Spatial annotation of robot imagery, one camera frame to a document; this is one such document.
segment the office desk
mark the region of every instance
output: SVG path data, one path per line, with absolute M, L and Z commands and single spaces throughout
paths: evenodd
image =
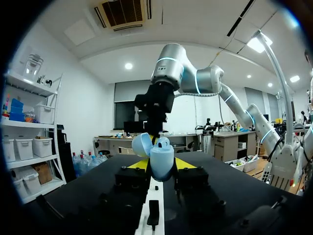
M 239 149 L 238 142 L 245 142 L 246 148 Z M 223 162 L 255 155 L 255 146 L 255 131 L 220 132 L 214 135 L 214 156 Z
M 196 134 L 177 134 L 161 137 L 167 137 L 170 140 L 174 151 L 177 152 L 180 149 L 187 149 L 188 144 L 192 141 L 195 142 L 193 150 L 196 151 L 199 148 L 199 138 Z M 132 148 L 133 138 L 116 138 L 116 137 L 94 137 L 93 148 L 95 154 L 97 154 L 94 142 L 99 142 L 99 150 L 109 150 L 111 155 L 119 154 L 118 147 Z

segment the yellow tape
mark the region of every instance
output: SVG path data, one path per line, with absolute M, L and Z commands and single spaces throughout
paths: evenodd
M 184 168 L 197 168 L 195 167 L 194 165 L 191 165 L 179 158 L 175 158 L 175 161 L 176 161 L 176 167 L 177 167 L 177 170 L 181 170 L 181 169 L 184 169 Z
M 146 158 L 144 160 L 141 160 L 133 165 L 130 165 L 129 167 L 127 168 L 137 168 L 139 167 L 140 169 L 145 169 L 145 171 L 147 170 L 147 166 L 148 166 L 148 161 L 149 161 L 149 158 Z
M 152 139 L 153 139 L 154 136 L 153 136 L 153 135 L 149 135 L 149 136 L 150 136 L 150 139 L 151 139 L 151 141 L 152 141 Z

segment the black table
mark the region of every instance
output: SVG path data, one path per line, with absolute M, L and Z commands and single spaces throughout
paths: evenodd
M 261 205 L 273 205 L 281 195 L 287 198 L 291 207 L 300 200 L 294 194 L 265 184 L 203 152 L 180 153 L 175 156 L 194 166 L 203 166 L 209 174 L 210 186 L 220 199 L 226 201 L 224 218 L 208 221 L 208 231 L 233 223 Z M 98 204 L 101 193 L 108 193 L 113 187 L 114 174 L 121 166 L 129 166 L 140 160 L 142 158 L 136 155 L 116 155 L 45 198 L 61 214 L 77 213 L 79 206 L 91 208 Z M 189 234 L 185 213 L 177 202 L 173 178 L 164 183 L 163 190 L 166 234 Z M 45 216 L 40 212 L 36 201 L 26 206 L 36 211 L 38 219 L 45 223 Z

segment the white storage box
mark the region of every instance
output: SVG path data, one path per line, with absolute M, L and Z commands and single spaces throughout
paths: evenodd
M 246 148 L 246 142 L 238 142 L 238 148 Z
M 11 170 L 11 175 L 13 177 L 13 184 L 16 188 L 16 191 L 20 195 L 21 198 L 25 198 L 28 196 L 24 183 L 23 183 L 23 178 L 21 178 L 19 171 L 17 169 L 12 169 Z
M 245 163 L 245 167 L 244 167 L 243 172 L 249 172 L 249 171 L 252 171 L 252 170 L 254 170 L 256 168 L 256 165 L 258 163 L 259 157 L 256 157 L 255 160 L 250 161 L 250 162 L 245 162 L 244 159 L 245 158 L 240 158 L 240 160 Z
M 3 140 L 2 141 L 4 158 L 7 163 L 15 161 L 14 154 L 14 140 Z
M 38 104 L 34 107 L 35 119 L 44 124 L 53 124 L 54 108 L 42 104 Z
M 233 166 L 235 169 L 239 170 L 239 171 L 243 171 L 244 167 L 245 167 L 245 162 L 239 160 L 239 159 L 236 159 L 236 160 L 232 160 L 232 161 L 228 161 L 228 162 L 225 162 L 226 164 L 229 164 L 233 162 L 233 164 L 236 164 L 236 163 L 242 163 L 242 165 L 239 165 L 239 166 Z
M 38 179 L 38 173 L 31 166 L 25 166 L 20 169 L 20 175 L 25 181 L 27 189 L 31 194 L 35 194 L 40 191 L 41 185 Z
M 17 139 L 17 147 L 19 151 L 19 156 L 21 160 L 28 160 L 34 158 L 33 155 L 33 147 L 32 147 L 33 139 Z
M 52 138 L 33 139 L 33 151 L 38 157 L 47 157 L 52 155 Z
M 14 183 L 14 186 L 16 188 L 16 191 L 18 192 L 18 194 L 20 195 L 21 198 L 25 198 L 28 196 L 22 178 L 20 178 L 18 180 L 13 180 L 13 183 Z

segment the white robotic arm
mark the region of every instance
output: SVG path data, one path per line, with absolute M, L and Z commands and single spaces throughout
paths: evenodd
M 270 173 L 273 175 L 271 184 L 288 190 L 293 182 L 297 182 L 302 168 L 307 164 L 304 151 L 309 159 L 312 158 L 313 126 L 304 137 L 304 148 L 295 142 L 292 145 L 283 144 L 256 105 L 251 104 L 247 109 L 242 108 L 234 92 L 221 82 L 223 75 L 224 71 L 218 66 L 197 70 L 188 60 L 186 51 L 181 45 L 168 44 L 160 54 L 151 81 L 153 84 L 160 81 L 170 83 L 174 91 L 178 90 L 181 94 L 194 96 L 219 94 L 244 128 L 255 125 L 257 136 L 267 153 L 271 154 Z

